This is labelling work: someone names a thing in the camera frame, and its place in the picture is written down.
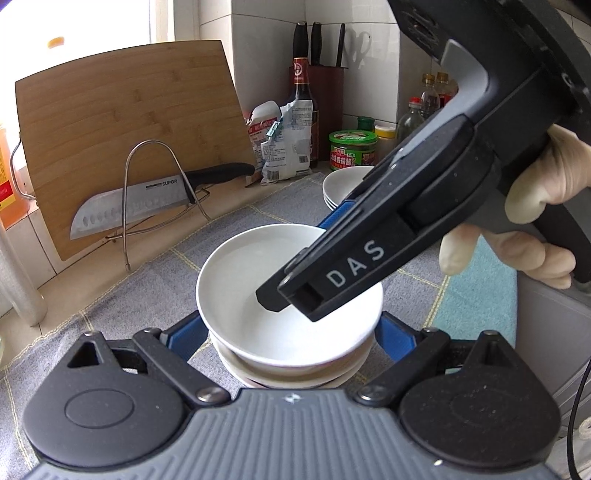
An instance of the kitchen counter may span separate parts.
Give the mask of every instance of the kitchen counter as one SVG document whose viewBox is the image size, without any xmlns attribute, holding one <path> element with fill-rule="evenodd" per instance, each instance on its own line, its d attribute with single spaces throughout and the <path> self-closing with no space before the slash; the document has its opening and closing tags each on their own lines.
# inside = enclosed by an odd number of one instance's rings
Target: kitchen counter
<svg viewBox="0 0 591 480">
<path fill-rule="evenodd" d="M 216 218 L 256 202 L 288 184 L 289 182 L 282 182 L 244 187 L 244 179 L 236 179 L 212 187 L 211 196 L 203 202 L 203 207 L 210 217 Z M 172 218 L 180 210 L 182 208 L 164 212 L 144 221 L 141 227 L 156 225 Z M 205 224 L 206 220 L 199 209 L 194 208 L 171 225 L 129 237 L 127 244 L 132 270 L 173 247 Z M 0 318 L 0 338 L 5 344 L 0 368 L 15 356 L 23 354 L 32 342 L 50 333 L 72 315 L 83 311 L 126 276 L 122 241 L 118 240 L 102 245 L 53 277 L 39 288 L 48 304 L 47 316 L 39 325 L 27 326 L 14 310 Z"/>
</svg>

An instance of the stacked bowls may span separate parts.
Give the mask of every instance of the stacked bowls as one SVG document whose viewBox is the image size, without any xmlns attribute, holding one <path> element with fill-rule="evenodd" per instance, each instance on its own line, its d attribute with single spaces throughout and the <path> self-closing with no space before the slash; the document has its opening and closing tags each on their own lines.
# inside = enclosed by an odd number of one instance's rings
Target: stacked bowls
<svg viewBox="0 0 591 480">
<path fill-rule="evenodd" d="M 335 210 L 372 168 L 365 165 L 346 167 L 328 175 L 322 183 L 322 194 L 326 206 L 330 210 Z"/>
<path fill-rule="evenodd" d="M 374 342 L 381 284 L 311 322 L 294 306 L 266 310 L 256 290 L 309 247 L 322 228 L 281 223 L 240 233 L 207 259 L 197 280 L 199 312 L 226 369 L 253 388 L 333 388 L 351 378 Z"/>
</svg>

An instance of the gloved hand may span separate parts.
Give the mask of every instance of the gloved hand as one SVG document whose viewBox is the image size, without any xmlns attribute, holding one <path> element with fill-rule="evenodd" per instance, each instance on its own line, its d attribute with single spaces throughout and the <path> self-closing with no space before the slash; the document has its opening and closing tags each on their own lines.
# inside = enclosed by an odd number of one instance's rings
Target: gloved hand
<svg viewBox="0 0 591 480">
<path fill-rule="evenodd" d="M 530 223 L 541 215 L 546 204 L 566 202 L 591 187 L 591 147 L 557 125 L 548 134 L 551 145 L 515 180 L 507 195 L 505 213 L 513 223 Z M 442 272 L 461 273 L 470 263 L 480 235 L 506 265 L 551 287 L 570 287 L 575 259 L 569 250 L 543 244 L 527 233 L 495 234 L 468 223 L 443 238 L 439 250 Z"/>
</svg>

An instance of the gray ribbed plate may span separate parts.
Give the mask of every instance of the gray ribbed plate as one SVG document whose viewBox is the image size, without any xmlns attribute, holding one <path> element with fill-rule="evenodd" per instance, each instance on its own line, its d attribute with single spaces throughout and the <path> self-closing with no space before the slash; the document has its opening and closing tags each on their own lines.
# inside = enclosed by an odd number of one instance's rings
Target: gray ribbed plate
<svg viewBox="0 0 591 480">
<path fill-rule="evenodd" d="M 538 465 L 496 475 L 456 469 L 408 440 L 391 412 L 342 390 L 242 390 L 199 410 L 166 450 L 112 472 L 42 464 L 29 480 L 556 480 Z"/>
</svg>

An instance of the orange container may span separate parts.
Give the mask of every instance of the orange container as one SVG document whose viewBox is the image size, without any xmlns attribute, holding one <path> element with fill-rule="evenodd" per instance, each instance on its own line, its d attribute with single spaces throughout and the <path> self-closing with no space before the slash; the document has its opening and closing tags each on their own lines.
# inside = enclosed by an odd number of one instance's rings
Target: orange container
<svg viewBox="0 0 591 480">
<path fill-rule="evenodd" d="M 10 178 L 10 149 L 6 128 L 0 124 L 0 220 L 5 229 L 17 223 L 29 210 L 29 203 L 22 198 Z M 17 181 L 21 183 L 18 172 Z"/>
</svg>

